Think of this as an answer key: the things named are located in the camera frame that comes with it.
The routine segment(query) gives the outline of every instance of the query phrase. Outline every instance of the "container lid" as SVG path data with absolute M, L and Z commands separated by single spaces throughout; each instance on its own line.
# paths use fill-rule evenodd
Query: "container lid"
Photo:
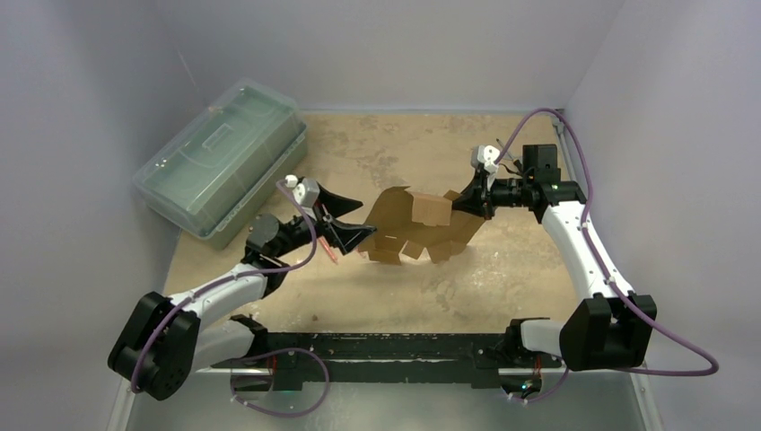
M 305 128 L 293 100 L 244 79 L 172 138 L 134 182 L 153 209 L 204 237 Z

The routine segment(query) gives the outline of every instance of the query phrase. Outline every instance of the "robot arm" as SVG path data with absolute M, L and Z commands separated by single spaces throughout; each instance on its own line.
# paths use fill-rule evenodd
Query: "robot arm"
M 547 319 L 513 320 L 505 337 L 506 354 L 530 356 L 545 352 L 560 356 L 573 371 L 629 368 L 641 365 L 652 328 L 624 307 L 582 235 L 582 224 L 614 274 L 622 291 L 649 317 L 655 319 L 655 302 L 637 295 L 617 271 L 600 241 L 594 224 L 582 220 L 586 198 L 575 181 L 562 181 L 555 145 L 525 145 L 523 163 L 516 163 L 520 179 L 496 179 L 499 150 L 479 146 L 471 157 L 473 180 L 453 203 L 453 209 L 491 219 L 497 207 L 526 207 L 557 245 L 580 300 L 563 323 Z
M 322 188 L 315 180 L 289 176 L 293 197 L 312 219 L 318 237 L 343 254 L 354 250 L 375 232 L 375 227 L 336 220 L 362 206 Z M 157 400 L 170 397 L 188 375 L 227 359 L 256 351 L 259 335 L 267 330 L 246 316 L 233 316 L 221 326 L 209 328 L 236 308 L 272 294 L 287 272 L 251 274 L 261 269 L 285 268 L 279 258 L 312 241 L 302 216 L 282 223 L 270 214 L 252 223 L 243 259 L 231 271 L 194 289 L 171 296 L 150 293 L 137 303 L 109 355 L 109 368 L 128 380 L 151 334 L 178 304 L 189 301 L 164 328 L 148 349 L 138 370 L 137 384 Z

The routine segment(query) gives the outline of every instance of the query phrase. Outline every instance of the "green plastic container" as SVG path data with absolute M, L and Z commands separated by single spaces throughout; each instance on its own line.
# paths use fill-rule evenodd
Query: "green plastic container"
M 306 155 L 296 103 L 241 80 L 134 177 L 148 206 L 224 248 Z

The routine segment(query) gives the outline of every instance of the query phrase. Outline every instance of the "gray wall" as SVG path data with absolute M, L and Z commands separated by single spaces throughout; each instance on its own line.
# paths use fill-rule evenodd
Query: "gray wall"
M 653 378 L 669 430 L 761 419 L 759 27 L 754 0 L 627 0 L 568 105 L 618 267 L 655 296 L 660 322 L 722 365 L 710 378 Z M 660 336 L 648 358 L 705 366 Z
M 562 107 L 622 3 L 160 0 L 207 98 L 247 75 L 363 110 Z
M 177 229 L 130 177 L 198 111 L 155 3 L 0 4 L 0 421 L 103 429 L 110 347 Z

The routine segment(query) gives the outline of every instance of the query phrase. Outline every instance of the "folded cardboard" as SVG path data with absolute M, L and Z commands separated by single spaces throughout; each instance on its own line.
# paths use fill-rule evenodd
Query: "folded cardboard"
M 439 263 L 460 254 L 476 234 L 482 217 L 451 209 L 459 197 L 448 191 L 443 197 L 407 191 L 407 187 L 383 190 L 366 224 L 378 231 L 360 244 L 370 260 L 400 265 L 399 253 L 419 259 L 428 251 L 431 262 Z

